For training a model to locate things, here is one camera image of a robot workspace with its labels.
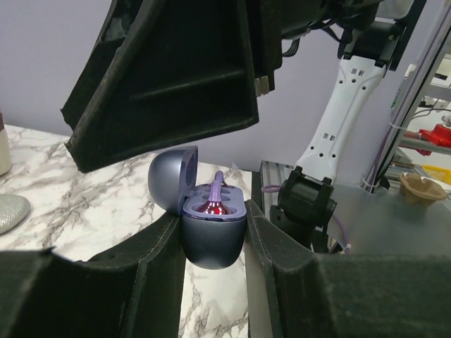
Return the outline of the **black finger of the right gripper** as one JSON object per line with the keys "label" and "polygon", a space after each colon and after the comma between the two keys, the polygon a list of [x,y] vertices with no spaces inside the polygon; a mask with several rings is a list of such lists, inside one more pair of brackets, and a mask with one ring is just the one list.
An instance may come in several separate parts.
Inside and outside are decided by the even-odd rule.
{"label": "black finger of the right gripper", "polygon": [[89,173],[258,122],[244,1],[112,1],[61,110]]}

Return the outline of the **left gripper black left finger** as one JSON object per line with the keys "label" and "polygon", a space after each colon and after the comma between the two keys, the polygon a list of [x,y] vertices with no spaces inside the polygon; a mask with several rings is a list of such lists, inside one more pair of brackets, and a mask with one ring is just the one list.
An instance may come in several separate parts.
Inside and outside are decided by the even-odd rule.
{"label": "left gripper black left finger", "polygon": [[2,251],[1,336],[176,337],[184,274],[170,214],[85,262]]}

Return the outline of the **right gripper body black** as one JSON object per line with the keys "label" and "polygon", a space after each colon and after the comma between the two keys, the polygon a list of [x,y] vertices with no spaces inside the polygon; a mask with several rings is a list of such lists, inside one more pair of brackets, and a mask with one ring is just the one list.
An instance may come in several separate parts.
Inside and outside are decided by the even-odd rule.
{"label": "right gripper body black", "polygon": [[274,72],[282,66],[281,42],[317,21],[316,1],[247,1],[255,89],[265,95],[275,89]]}

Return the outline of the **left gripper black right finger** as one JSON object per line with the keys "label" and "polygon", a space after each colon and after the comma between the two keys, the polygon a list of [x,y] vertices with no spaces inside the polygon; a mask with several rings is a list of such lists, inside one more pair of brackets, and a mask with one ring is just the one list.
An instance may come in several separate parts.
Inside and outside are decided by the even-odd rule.
{"label": "left gripper black right finger", "polygon": [[247,201],[251,337],[449,337],[450,259],[314,253]]}

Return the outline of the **purple earbud charging case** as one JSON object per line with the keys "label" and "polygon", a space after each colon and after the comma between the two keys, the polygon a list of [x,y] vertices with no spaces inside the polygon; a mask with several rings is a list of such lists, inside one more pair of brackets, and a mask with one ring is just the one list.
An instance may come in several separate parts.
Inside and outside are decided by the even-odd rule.
{"label": "purple earbud charging case", "polygon": [[158,206],[181,217],[183,251],[194,265],[224,269],[237,260],[245,238],[244,194],[224,180],[223,203],[230,215],[207,215],[195,209],[209,197],[210,183],[197,184],[198,148],[171,149],[158,154],[148,171],[149,192]]}

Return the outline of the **purple earbud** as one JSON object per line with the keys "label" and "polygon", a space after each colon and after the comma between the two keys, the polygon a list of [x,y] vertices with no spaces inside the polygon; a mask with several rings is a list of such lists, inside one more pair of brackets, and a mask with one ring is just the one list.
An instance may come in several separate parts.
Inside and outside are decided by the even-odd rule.
{"label": "purple earbud", "polygon": [[205,203],[197,207],[195,210],[199,213],[207,215],[230,215],[232,211],[222,200],[221,189],[223,186],[223,172],[217,171],[214,181],[211,183],[209,197]]}

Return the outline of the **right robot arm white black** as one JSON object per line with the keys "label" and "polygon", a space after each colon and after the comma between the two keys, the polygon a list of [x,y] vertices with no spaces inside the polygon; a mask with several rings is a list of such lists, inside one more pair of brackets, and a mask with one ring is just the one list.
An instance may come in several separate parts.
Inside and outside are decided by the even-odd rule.
{"label": "right robot arm white black", "polygon": [[237,201],[221,176],[193,207],[197,150],[180,145],[255,125],[257,99],[313,31],[333,33],[339,68],[308,148],[272,209],[309,246],[335,209],[339,158],[366,100],[406,49],[424,1],[113,1],[62,108],[81,172],[161,150],[149,171],[154,200],[184,219],[185,253],[225,253],[238,234]]}

